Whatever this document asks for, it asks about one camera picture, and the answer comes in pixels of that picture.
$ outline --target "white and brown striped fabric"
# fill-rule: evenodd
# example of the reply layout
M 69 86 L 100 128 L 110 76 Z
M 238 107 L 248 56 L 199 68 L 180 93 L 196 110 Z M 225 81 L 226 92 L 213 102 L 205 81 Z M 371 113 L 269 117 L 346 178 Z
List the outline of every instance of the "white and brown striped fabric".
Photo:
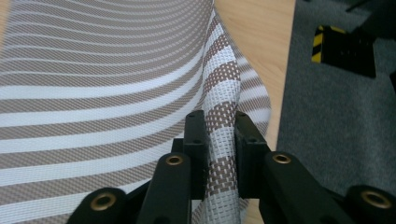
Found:
M 194 223 L 239 223 L 235 110 L 262 134 L 268 94 L 210 0 L 14 1 L 0 64 L 0 223 L 63 223 L 89 192 L 147 182 L 205 111 Z

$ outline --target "gray carpet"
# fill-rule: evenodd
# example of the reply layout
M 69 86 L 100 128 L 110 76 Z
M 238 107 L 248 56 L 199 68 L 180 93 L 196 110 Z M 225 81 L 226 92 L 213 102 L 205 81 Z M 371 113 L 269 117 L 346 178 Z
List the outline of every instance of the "gray carpet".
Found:
M 297 0 L 277 150 L 294 154 L 324 187 L 370 185 L 396 195 L 396 42 L 374 44 L 377 77 L 311 63 L 318 25 L 352 31 L 370 15 L 347 2 Z

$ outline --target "cloth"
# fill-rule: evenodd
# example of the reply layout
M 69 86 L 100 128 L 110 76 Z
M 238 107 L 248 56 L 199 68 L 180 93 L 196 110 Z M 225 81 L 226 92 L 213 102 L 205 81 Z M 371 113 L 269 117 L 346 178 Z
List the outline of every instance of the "cloth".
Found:
M 213 1 L 14 1 L 0 63 L 0 223 L 65 223 L 90 192 L 126 192 L 203 109 L 206 199 L 193 223 L 239 223 L 235 110 L 265 134 L 266 89 Z

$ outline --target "wooden surface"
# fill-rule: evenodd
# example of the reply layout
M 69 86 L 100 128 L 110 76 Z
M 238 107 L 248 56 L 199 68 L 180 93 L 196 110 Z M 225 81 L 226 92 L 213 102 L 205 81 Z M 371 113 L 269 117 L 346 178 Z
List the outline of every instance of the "wooden surface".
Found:
M 275 150 L 295 0 L 215 1 L 227 30 L 268 90 L 272 115 L 265 139 Z M 8 0 L 0 0 L 0 48 L 7 11 Z M 262 223 L 258 200 L 251 200 L 245 223 Z

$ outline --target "brass insert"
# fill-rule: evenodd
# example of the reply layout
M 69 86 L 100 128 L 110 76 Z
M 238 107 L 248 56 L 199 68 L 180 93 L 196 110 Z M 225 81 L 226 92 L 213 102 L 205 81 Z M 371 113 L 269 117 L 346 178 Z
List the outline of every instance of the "brass insert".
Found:
M 276 154 L 273 156 L 273 160 L 277 163 L 287 164 L 291 162 L 291 159 L 283 154 Z
M 110 192 L 101 193 L 92 200 L 91 209 L 93 211 L 104 211 L 107 208 L 113 206 L 116 200 L 116 196 Z
M 387 197 L 372 190 L 363 191 L 361 197 L 368 204 L 378 208 L 388 209 L 392 207 L 392 203 Z
M 168 163 L 168 165 L 179 165 L 182 162 L 183 158 L 181 158 L 180 156 L 170 156 L 166 158 L 166 163 Z

